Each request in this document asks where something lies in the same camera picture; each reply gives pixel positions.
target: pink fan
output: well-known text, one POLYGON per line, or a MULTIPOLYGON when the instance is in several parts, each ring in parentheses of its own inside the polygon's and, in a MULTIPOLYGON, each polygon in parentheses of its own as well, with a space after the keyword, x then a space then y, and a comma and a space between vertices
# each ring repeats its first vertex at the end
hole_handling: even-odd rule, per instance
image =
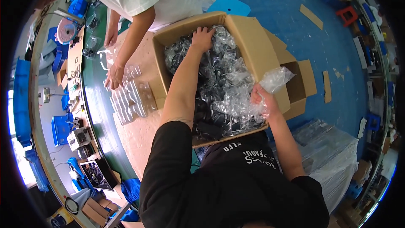
POLYGON ((56 39, 55 41, 61 43, 62 45, 69 44, 78 33, 78 25, 71 20, 63 18, 56 29, 56 39))

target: black t-shirt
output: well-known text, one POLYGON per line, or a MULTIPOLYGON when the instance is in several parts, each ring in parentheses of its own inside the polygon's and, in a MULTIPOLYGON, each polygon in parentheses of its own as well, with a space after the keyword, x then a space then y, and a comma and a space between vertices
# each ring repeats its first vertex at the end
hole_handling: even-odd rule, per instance
POLYGON ((282 227, 327 227, 321 185, 309 176, 288 181, 258 132, 211 146, 190 174, 192 133, 172 121, 156 132, 140 187, 145 228, 237 228, 263 220, 282 227))

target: hand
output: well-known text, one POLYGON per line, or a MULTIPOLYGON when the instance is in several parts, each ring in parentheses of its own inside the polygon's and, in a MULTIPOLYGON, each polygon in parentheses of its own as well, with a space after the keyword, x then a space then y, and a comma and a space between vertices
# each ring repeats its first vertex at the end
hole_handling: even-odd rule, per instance
POLYGON ((212 47, 211 37, 215 33, 215 28, 208 32, 208 28, 197 28, 197 31, 193 33, 193 39, 191 40, 191 46, 198 48, 202 53, 206 52, 212 47))
POLYGON ((122 78, 124 77, 124 67, 119 66, 117 63, 114 63, 106 75, 107 79, 105 81, 104 87, 107 87, 110 82, 111 90, 117 89, 119 85, 123 86, 122 78))
POLYGON ((104 39, 104 47, 112 46, 117 42, 118 30, 117 26, 111 25, 107 29, 104 39))
POLYGON ((250 94, 250 101, 254 104, 260 104, 262 99, 265 99, 265 110, 262 115, 268 119, 270 114, 280 113, 278 103, 274 95, 269 94, 259 83, 253 86, 253 91, 250 94))

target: window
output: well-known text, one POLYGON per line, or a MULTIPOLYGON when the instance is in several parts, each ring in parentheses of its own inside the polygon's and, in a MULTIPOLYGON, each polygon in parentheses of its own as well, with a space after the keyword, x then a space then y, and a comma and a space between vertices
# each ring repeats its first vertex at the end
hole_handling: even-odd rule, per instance
POLYGON ((13 144, 15 159, 18 163, 21 177, 24 180, 25 185, 30 188, 36 185, 34 173, 32 172, 30 162, 25 159, 25 150, 23 146, 18 142, 15 136, 14 126, 14 114, 13 114, 13 90, 8 91, 8 125, 10 127, 11 142, 13 144))

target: green workbench surface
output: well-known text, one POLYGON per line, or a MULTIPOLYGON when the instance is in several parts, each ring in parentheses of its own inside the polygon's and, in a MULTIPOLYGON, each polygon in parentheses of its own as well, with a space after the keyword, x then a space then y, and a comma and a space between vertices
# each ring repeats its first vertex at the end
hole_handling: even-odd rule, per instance
MULTIPOLYGON (((88 30, 84 34, 84 48, 90 35, 100 38, 99 47, 104 44, 104 37, 107 28, 107 7, 100 4, 97 8, 89 7, 86 19, 91 18, 94 11, 100 18, 100 23, 93 33, 88 30)), ((82 82, 84 85, 84 102, 89 113, 90 124, 93 125, 94 138, 99 144, 104 158, 111 169, 121 174, 122 179, 137 178, 129 159, 122 147, 117 128, 115 127, 113 113, 114 109, 110 102, 110 92, 104 88, 103 80, 107 71, 100 64, 99 55, 93 60, 83 57, 82 82)))

